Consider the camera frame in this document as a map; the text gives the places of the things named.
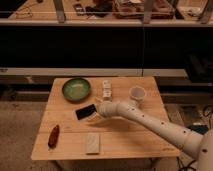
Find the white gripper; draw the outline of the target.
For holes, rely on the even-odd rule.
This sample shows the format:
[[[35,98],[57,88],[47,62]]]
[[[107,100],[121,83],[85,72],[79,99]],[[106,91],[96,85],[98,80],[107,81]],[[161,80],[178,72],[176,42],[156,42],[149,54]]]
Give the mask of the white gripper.
[[[103,100],[101,98],[95,98],[95,100],[98,103],[98,104],[96,104],[96,109],[97,109],[98,113],[95,112],[91,116],[89,116],[88,117],[89,120],[94,119],[94,118],[99,118],[100,117],[99,114],[101,114],[103,112],[103,109],[102,109],[103,108],[103,105],[102,105]]]

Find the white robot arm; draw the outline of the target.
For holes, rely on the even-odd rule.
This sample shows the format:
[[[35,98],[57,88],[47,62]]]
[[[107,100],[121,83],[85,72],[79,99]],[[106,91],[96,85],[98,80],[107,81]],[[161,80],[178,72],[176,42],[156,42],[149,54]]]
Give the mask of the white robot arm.
[[[102,101],[93,108],[90,119],[122,117],[136,122],[196,160],[197,171],[213,171],[213,129],[199,134],[143,112],[135,101]]]

